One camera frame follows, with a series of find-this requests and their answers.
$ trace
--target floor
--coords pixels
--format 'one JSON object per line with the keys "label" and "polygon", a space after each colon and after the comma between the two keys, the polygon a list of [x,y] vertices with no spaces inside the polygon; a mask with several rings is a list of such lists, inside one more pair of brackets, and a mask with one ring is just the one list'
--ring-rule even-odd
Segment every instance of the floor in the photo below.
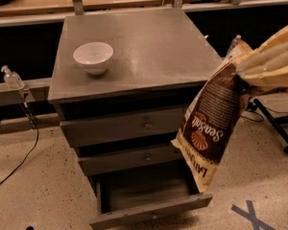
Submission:
{"label": "floor", "polygon": [[[288,94],[259,99],[270,108],[288,111]],[[97,215],[96,197],[60,131],[58,117],[50,114],[37,119],[36,148],[0,187],[0,230],[91,229],[89,223]],[[22,161],[35,140],[36,130],[30,129],[28,120],[1,123],[0,181]],[[288,230],[285,146],[269,122],[241,118],[209,188],[213,199],[208,207],[115,229]],[[252,206],[256,217],[249,220]]]}

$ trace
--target drawer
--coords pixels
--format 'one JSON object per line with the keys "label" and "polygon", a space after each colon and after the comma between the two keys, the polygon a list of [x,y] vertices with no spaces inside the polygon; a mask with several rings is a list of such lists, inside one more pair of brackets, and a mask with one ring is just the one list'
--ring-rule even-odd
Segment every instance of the drawer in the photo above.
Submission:
{"label": "drawer", "polygon": [[85,176],[110,173],[183,159],[173,146],[125,149],[79,158]]}
{"label": "drawer", "polygon": [[119,116],[64,121],[61,129],[72,148],[177,131],[182,107],[167,107]]}
{"label": "drawer", "polygon": [[212,195],[199,194],[184,160],[90,176],[99,215],[94,230],[157,219],[206,207]]}

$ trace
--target pump bottle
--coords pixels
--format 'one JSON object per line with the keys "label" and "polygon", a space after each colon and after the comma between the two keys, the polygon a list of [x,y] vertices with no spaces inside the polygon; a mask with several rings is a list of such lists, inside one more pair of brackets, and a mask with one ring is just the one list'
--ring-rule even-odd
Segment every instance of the pump bottle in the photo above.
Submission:
{"label": "pump bottle", "polygon": [[4,73],[4,81],[12,90],[20,90],[24,88],[25,83],[16,72],[10,70],[7,65],[1,67],[1,72]]}

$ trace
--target gray cabinet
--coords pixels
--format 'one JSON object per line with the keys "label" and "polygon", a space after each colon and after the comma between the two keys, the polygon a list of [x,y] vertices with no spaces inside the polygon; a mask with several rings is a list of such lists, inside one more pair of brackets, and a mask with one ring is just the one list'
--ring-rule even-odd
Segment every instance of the gray cabinet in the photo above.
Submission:
{"label": "gray cabinet", "polygon": [[[94,40],[129,52],[100,77],[70,56]],[[212,195],[199,194],[171,140],[219,62],[180,10],[66,18],[48,100],[98,199],[94,230],[207,206]]]}

